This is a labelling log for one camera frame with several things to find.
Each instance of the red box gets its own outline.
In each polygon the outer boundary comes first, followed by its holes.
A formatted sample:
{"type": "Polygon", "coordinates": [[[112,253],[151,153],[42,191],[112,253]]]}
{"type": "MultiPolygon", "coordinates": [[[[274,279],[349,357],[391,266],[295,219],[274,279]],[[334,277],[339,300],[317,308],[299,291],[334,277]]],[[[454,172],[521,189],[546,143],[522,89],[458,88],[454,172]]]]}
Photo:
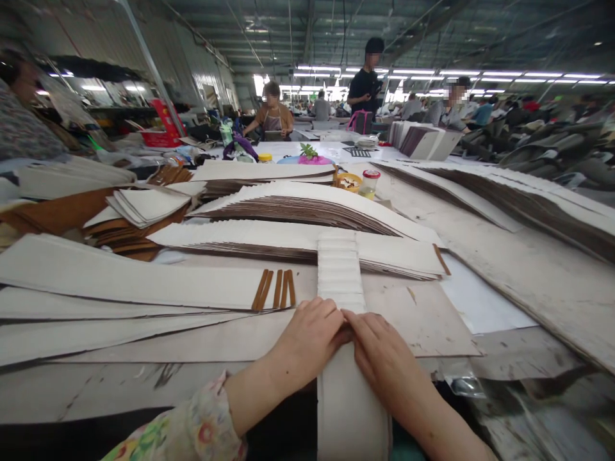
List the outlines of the red box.
{"type": "Polygon", "coordinates": [[[143,142],[146,146],[150,147],[179,147],[181,146],[181,141],[179,138],[173,137],[168,134],[166,131],[151,131],[151,130],[143,130],[140,131],[141,136],[143,136],[143,142]]]}

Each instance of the man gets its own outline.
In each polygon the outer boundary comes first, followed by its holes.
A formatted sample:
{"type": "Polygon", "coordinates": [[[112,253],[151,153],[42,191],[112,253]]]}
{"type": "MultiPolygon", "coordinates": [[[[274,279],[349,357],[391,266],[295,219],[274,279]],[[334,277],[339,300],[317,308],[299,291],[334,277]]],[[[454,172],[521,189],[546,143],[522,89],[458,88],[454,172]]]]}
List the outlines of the man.
{"type": "Polygon", "coordinates": [[[408,120],[415,113],[421,112],[422,108],[423,104],[416,98],[416,94],[412,93],[402,108],[402,120],[408,120]]]}
{"type": "Polygon", "coordinates": [[[317,122],[326,122],[329,119],[331,105],[329,101],[325,101],[325,92],[318,92],[318,99],[314,102],[314,115],[317,122]]]}
{"type": "Polygon", "coordinates": [[[493,106],[497,103],[497,96],[491,96],[489,99],[483,98],[483,100],[480,102],[480,107],[476,109],[476,112],[474,114],[472,114],[473,122],[468,124],[468,128],[470,128],[472,131],[485,128],[485,126],[489,123],[489,120],[491,120],[493,106]]]}
{"type": "Polygon", "coordinates": [[[350,82],[347,102],[352,108],[352,113],[358,110],[376,113],[376,96],[382,89],[382,82],[378,81],[378,74],[373,69],[383,51],[384,41],[381,38],[372,37],[367,41],[363,68],[350,82]]]}
{"type": "Polygon", "coordinates": [[[266,103],[258,109],[254,121],[243,130],[243,135],[260,126],[263,129],[263,138],[265,131],[281,131],[282,137],[287,138],[293,131],[295,120],[290,110],[280,104],[280,86],[273,80],[265,85],[265,100],[266,103]]]}
{"type": "Polygon", "coordinates": [[[468,77],[459,77],[457,81],[449,85],[446,99],[436,101],[431,105],[427,114],[425,114],[424,122],[431,123],[435,127],[469,133],[470,130],[461,120],[461,114],[457,107],[469,89],[470,79],[468,77]]]}

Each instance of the brown strip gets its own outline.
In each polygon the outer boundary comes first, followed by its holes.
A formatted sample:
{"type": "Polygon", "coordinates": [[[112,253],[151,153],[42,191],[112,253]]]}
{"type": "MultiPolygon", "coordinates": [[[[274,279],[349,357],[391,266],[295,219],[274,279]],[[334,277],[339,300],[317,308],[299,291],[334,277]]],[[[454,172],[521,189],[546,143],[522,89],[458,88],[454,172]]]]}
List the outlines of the brown strip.
{"type": "Polygon", "coordinates": [[[282,282],[282,304],[280,309],[286,308],[286,290],[288,289],[288,272],[284,272],[284,281],[282,282]]]}
{"type": "Polygon", "coordinates": [[[263,286],[265,285],[265,281],[267,279],[267,273],[269,271],[265,269],[263,271],[263,276],[261,277],[261,282],[258,284],[258,289],[256,290],[256,294],[254,295],[254,301],[252,301],[252,310],[256,311],[258,309],[258,304],[261,300],[261,292],[263,291],[263,286]]]}
{"type": "Polygon", "coordinates": [[[447,275],[450,275],[450,270],[448,270],[447,264],[444,262],[444,259],[442,259],[442,254],[440,253],[440,249],[435,243],[433,245],[434,245],[434,249],[436,250],[436,255],[438,255],[438,259],[440,260],[440,264],[442,264],[442,267],[444,267],[444,272],[446,272],[447,275]]]}
{"type": "Polygon", "coordinates": [[[290,269],[288,272],[288,285],[290,286],[290,305],[294,306],[297,304],[297,299],[295,298],[295,282],[293,280],[293,271],[290,269]]]}
{"type": "Polygon", "coordinates": [[[275,278],[274,309],[280,308],[280,289],[282,288],[282,277],[282,269],[280,269],[275,278]]]}
{"type": "Polygon", "coordinates": [[[265,307],[265,301],[267,300],[267,295],[269,294],[269,287],[271,286],[271,279],[274,277],[273,271],[268,271],[267,273],[267,282],[265,283],[265,288],[263,288],[263,292],[261,293],[261,300],[258,303],[258,311],[262,311],[265,307]]]}

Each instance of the ceiling pipe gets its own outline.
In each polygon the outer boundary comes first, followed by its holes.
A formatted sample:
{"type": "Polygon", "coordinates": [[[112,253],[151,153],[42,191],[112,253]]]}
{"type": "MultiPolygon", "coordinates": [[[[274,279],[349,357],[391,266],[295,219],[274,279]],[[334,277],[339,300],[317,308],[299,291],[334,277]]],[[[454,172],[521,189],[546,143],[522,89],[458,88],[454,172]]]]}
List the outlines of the ceiling pipe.
{"type": "Polygon", "coordinates": [[[233,9],[231,8],[231,4],[229,3],[229,0],[225,0],[226,1],[226,6],[229,7],[229,11],[231,12],[231,14],[233,15],[233,17],[235,18],[235,21],[237,22],[237,25],[239,26],[239,29],[242,31],[242,35],[245,38],[245,41],[248,42],[248,46],[250,47],[250,50],[252,50],[252,54],[254,55],[254,57],[256,58],[256,60],[258,61],[258,63],[260,64],[261,68],[265,68],[265,66],[263,65],[263,63],[261,62],[261,58],[258,57],[258,54],[256,54],[256,51],[254,50],[254,47],[252,46],[252,44],[250,43],[250,39],[248,38],[248,36],[245,34],[245,30],[243,30],[243,26],[241,24],[241,22],[239,22],[239,18],[235,15],[235,12],[233,11],[233,9]]]}
{"type": "Polygon", "coordinates": [[[231,72],[234,72],[233,68],[230,66],[230,64],[228,64],[228,62],[225,61],[225,59],[223,59],[223,57],[221,57],[221,55],[219,55],[219,53],[216,52],[216,50],[212,47],[209,46],[209,42],[207,41],[207,39],[205,37],[203,37],[194,27],[192,27],[192,25],[188,22],[188,20],[186,18],[184,18],[181,13],[179,13],[175,8],[173,8],[172,6],[170,6],[166,0],[160,0],[169,10],[171,10],[171,12],[173,12],[173,14],[175,14],[175,16],[177,16],[177,18],[179,18],[181,20],[181,22],[183,22],[186,27],[197,37],[199,37],[201,40],[203,40],[203,43],[201,44],[205,50],[207,50],[209,53],[211,53],[218,61],[220,61],[222,64],[224,64],[225,67],[227,67],[231,72]]]}

